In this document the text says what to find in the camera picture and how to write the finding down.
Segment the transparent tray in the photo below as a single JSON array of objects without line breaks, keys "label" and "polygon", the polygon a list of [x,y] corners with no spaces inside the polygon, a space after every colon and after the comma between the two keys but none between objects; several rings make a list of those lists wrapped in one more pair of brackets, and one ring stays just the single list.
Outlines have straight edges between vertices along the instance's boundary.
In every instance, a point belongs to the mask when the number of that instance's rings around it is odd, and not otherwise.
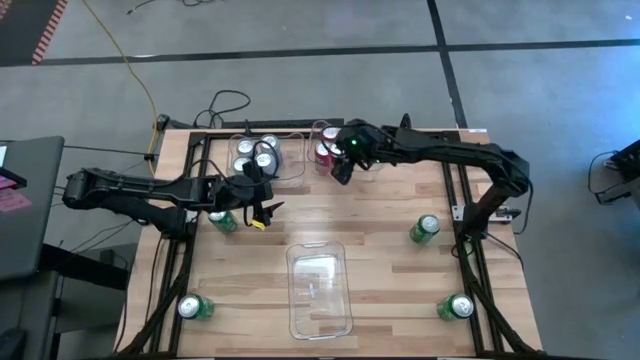
[{"label": "transparent tray", "polygon": [[[311,127],[311,132],[309,134],[309,141],[307,141],[306,148],[306,156],[307,162],[310,163],[310,167],[313,169],[313,172],[320,176],[331,176],[331,168],[327,167],[325,164],[317,161],[316,159],[316,147],[321,143],[320,137],[322,134],[322,129],[325,127],[331,127],[332,125],[324,120],[318,120],[313,123]],[[362,170],[359,167],[355,167],[353,170],[353,174],[351,175],[352,180],[360,180],[360,181],[374,181],[377,175],[377,172],[382,169],[382,164],[373,164],[371,168],[367,171]]]},{"label": "transparent tray", "polygon": [[[242,140],[249,139],[258,141],[263,135],[246,137],[243,135],[233,135],[229,139],[229,148],[227,151],[227,176],[235,175],[233,170],[233,162],[239,157],[237,152],[238,143]],[[301,133],[293,133],[287,136],[277,136],[280,142],[280,150],[282,151],[282,163],[279,165],[278,179],[272,180],[273,187],[295,187],[301,186],[303,181],[301,176],[305,172],[306,161],[304,159],[304,149],[306,139]]]},{"label": "transparent tray", "polygon": [[353,328],[344,246],[315,242],[287,250],[289,331],[299,340],[332,339]]}]

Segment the gray floor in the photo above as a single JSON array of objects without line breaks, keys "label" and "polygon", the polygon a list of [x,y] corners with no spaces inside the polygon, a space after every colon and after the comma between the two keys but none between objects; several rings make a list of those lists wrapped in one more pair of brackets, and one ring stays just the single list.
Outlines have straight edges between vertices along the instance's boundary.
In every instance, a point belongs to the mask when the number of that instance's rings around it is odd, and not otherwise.
[{"label": "gray floor", "polygon": [[[137,1],[91,3],[131,55],[435,43],[424,1],[226,0],[184,8],[158,0],[131,15],[125,13]],[[640,37],[636,1],[447,0],[438,6],[447,41],[455,44]],[[116,54],[82,3],[71,0],[46,57]],[[640,47],[451,58],[469,126],[488,128],[495,142],[531,163],[536,195],[518,245],[545,349],[635,358],[640,214],[625,200],[597,205],[586,176],[595,154],[640,138]],[[409,112],[416,126],[456,126],[433,53],[168,62],[135,69],[158,110],[182,120],[205,108],[215,91],[237,89],[253,102],[229,120],[357,116],[393,124]],[[0,79],[0,138],[59,134],[74,145],[146,150],[151,111],[123,65],[2,68]],[[236,101],[224,98],[220,108]],[[59,184],[83,166],[122,170],[139,160],[67,149]],[[131,173],[148,171],[142,164]],[[594,178],[601,187],[616,181],[600,170]],[[523,199],[513,203],[524,207]],[[65,248],[126,220],[99,210],[54,209],[47,241],[65,239]],[[108,245],[135,243],[139,231],[131,226]],[[112,339],[113,329],[83,336],[108,345],[104,338]],[[63,358],[87,356],[83,344],[63,341]]]}]

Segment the clear plastic bin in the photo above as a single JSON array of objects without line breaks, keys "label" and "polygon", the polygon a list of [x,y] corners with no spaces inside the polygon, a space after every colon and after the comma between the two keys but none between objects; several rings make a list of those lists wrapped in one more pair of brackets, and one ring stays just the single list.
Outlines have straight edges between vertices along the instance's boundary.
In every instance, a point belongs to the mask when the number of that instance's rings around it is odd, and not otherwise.
[{"label": "clear plastic bin", "polygon": [[316,242],[287,250],[289,331],[300,340],[332,339],[353,328],[344,246]]}]

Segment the pink sticky note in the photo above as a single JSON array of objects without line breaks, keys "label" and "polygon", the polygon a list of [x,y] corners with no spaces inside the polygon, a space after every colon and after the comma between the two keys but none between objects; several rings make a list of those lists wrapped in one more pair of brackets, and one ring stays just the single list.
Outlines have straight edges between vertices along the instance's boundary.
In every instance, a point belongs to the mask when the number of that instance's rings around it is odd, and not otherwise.
[{"label": "pink sticky note", "polygon": [[12,187],[16,182],[5,177],[0,176],[0,190],[8,187]]},{"label": "pink sticky note", "polygon": [[11,212],[31,206],[31,201],[14,189],[0,190],[0,211]]}]

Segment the yellow cable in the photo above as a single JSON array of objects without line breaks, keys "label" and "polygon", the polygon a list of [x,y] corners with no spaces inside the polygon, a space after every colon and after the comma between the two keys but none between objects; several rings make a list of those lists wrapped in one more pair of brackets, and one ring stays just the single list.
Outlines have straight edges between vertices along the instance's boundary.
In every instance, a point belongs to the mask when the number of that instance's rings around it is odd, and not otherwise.
[{"label": "yellow cable", "polygon": [[[158,112],[156,110],[156,104],[153,102],[153,98],[149,93],[149,89],[147,89],[147,87],[144,85],[142,80],[140,80],[138,75],[136,75],[136,73],[133,71],[131,64],[129,64],[129,60],[127,60],[127,56],[124,54],[124,51],[122,51],[122,49],[120,48],[120,45],[118,45],[118,42],[116,41],[116,39],[113,38],[113,35],[111,35],[111,32],[109,31],[109,29],[107,29],[104,23],[102,23],[102,20],[100,20],[100,18],[98,17],[98,15],[96,15],[96,13],[93,11],[91,6],[89,6],[89,4],[87,3],[87,0],[82,0],[82,2],[84,3],[84,6],[87,7],[87,10],[89,10],[91,15],[93,15],[93,18],[96,19],[98,24],[100,24],[100,26],[102,27],[102,30],[104,30],[104,32],[107,33],[107,36],[109,36],[109,39],[111,39],[111,42],[113,43],[113,45],[115,45],[116,49],[118,49],[120,56],[122,56],[122,60],[124,61],[125,64],[127,64],[127,67],[129,68],[129,72],[131,73],[131,76],[133,76],[138,81],[140,86],[142,86],[142,89],[144,89],[144,92],[147,94],[147,98],[149,98],[149,102],[151,103],[151,109],[153,110],[153,135],[151,135],[151,141],[149,142],[149,149],[147,150],[147,153],[151,154],[152,151],[154,150],[153,143],[156,140],[156,136],[158,136],[158,130],[156,128],[157,120],[158,120]],[[155,176],[156,172],[153,169],[153,161],[148,160],[147,163],[149,164],[149,171],[151,171],[151,174]]]}]

